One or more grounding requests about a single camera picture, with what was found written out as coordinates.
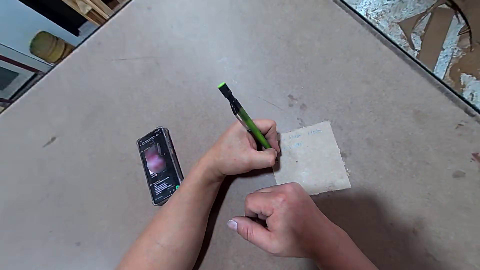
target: blue writing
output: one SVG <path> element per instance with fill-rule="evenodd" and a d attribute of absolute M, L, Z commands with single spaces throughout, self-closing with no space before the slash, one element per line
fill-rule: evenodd
<path fill-rule="evenodd" d="M 307 136 L 310 136 L 310 135 L 313 135 L 313 134 L 317 134 L 317 133 L 322 133 L 322 131 L 321 131 L 320 129 L 310 130 L 310 131 L 307 133 Z"/>
<path fill-rule="evenodd" d="M 291 139 L 294 139 L 294 138 L 300 138 L 300 137 L 301 137 L 301 135 L 298 134 L 298 133 L 295 133 L 294 135 L 288 136 L 288 138 L 289 138 L 290 140 L 291 140 Z"/>
<path fill-rule="evenodd" d="M 301 146 L 303 146 L 303 143 L 302 143 L 302 142 L 295 143 L 295 144 L 293 144 L 293 145 L 291 145 L 291 146 L 289 145 L 289 146 L 283 147 L 283 148 L 282 148 L 282 151 L 287 150 L 287 149 L 298 148 L 298 147 L 301 147 Z"/>

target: hand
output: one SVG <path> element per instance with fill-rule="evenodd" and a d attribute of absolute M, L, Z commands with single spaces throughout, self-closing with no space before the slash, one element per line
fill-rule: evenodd
<path fill-rule="evenodd" d="M 265 220 L 267 228 L 250 218 Z M 281 184 L 250 193 L 245 217 L 228 221 L 245 240 L 280 257 L 329 256 L 342 230 L 315 205 L 298 183 Z"/>
<path fill-rule="evenodd" d="M 273 148 L 257 151 L 257 144 L 242 126 L 235 122 L 201 158 L 217 177 L 249 172 L 253 169 L 272 167 L 280 151 L 276 138 L 276 123 L 273 120 L 253 120 Z"/>

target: green pencil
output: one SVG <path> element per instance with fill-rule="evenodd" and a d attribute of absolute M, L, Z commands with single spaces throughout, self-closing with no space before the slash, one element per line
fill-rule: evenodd
<path fill-rule="evenodd" d="M 232 107 L 232 112 L 235 117 L 242 123 L 242 125 L 248 130 L 251 131 L 255 139 L 257 139 L 265 149 L 272 148 L 268 143 L 267 139 L 265 139 L 262 132 L 258 129 L 255 123 L 252 121 L 250 116 L 248 116 L 245 109 L 240 105 L 240 102 L 233 97 L 232 91 L 227 86 L 225 82 L 222 82 L 218 85 L 218 89 L 222 92 L 223 96 L 228 99 L 230 102 L 230 107 Z"/>

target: forearm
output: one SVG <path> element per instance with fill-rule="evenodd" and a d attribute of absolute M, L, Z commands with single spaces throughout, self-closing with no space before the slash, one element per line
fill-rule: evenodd
<path fill-rule="evenodd" d="M 338 226 L 334 227 L 337 242 L 331 249 L 333 252 L 324 252 L 314 258 L 317 266 L 325 270 L 378 270 L 375 265 L 362 253 L 350 236 Z"/>
<path fill-rule="evenodd" d="M 136 240 L 119 269 L 191 269 L 221 182 L 200 160 Z"/>

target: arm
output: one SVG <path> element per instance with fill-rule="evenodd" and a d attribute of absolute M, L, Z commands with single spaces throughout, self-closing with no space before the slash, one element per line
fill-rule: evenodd
<path fill-rule="evenodd" d="M 248 218 L 266 221 L 267 228 Z M 227 223 L 245 240 L 280 257 L 311 258 L 326 270 L 376 270 L 348 234 L 298 183 L 262 188 L 245 198 L 245 217 Z"/>
<path fill-rule="evenodd" d="M 276 123 L 254 120 L 273 149 L 257 151 L 253 137 L 236 122 L 195 164 L 127 252 L 119 270 L 189 270 L 195 264 L 208 215 L 225 175 L 273 166 L 279 151 Z"/>

